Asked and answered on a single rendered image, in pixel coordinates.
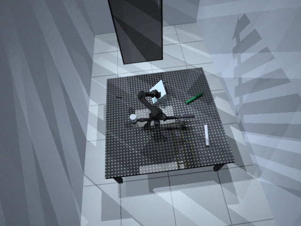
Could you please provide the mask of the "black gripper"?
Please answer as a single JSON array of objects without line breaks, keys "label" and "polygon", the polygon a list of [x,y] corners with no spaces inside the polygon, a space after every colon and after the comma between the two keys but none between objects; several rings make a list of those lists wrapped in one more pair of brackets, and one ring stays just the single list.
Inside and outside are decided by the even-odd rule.
[{"label": "black gripper", "polygon": [[[160,118],[159,118],[159,119],[160,119]],[[158,118],[155,118],[155,119],[154,119],[154,125],[160,125],[159,119],[158,119]]]}]

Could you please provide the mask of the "light grey post with cap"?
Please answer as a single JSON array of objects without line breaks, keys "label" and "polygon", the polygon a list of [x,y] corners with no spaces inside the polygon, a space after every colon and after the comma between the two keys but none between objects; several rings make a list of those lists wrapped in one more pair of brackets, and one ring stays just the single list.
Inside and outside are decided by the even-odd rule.
[{"label": "light grey post with cap", "polygon": [[[137,119],[136,119],[136,115],[135,114],[132,114],[132,115],[130,115],[130,120],[131,120],[131,122],[136,122],[137,121]],[[136,124],[132,124],[133,125],[133,128],[137,128],[138,127],[138,123],[136,123]]]}]

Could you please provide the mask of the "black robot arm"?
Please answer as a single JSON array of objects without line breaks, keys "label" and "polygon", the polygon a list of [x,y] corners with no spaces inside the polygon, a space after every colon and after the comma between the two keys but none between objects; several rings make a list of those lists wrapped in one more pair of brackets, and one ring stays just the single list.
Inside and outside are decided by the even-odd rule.
[{"label": "black robot arm", "polygon": [[143,103],[150,111],[149,113],[149,118],[150,120],[153,120],[155,118],[161,118],[163,121],[166,121],[168,117],[163,113],[163,111],[157,107],[154,108],[147,100],[145,97],[151,97],[151,98],[160,98],[161,97],[161,92],[158,92],[158,90],[152,90],[151,92],[144,92],[141,90],[138,95],[138,99],[140,100],[141,103]]}]

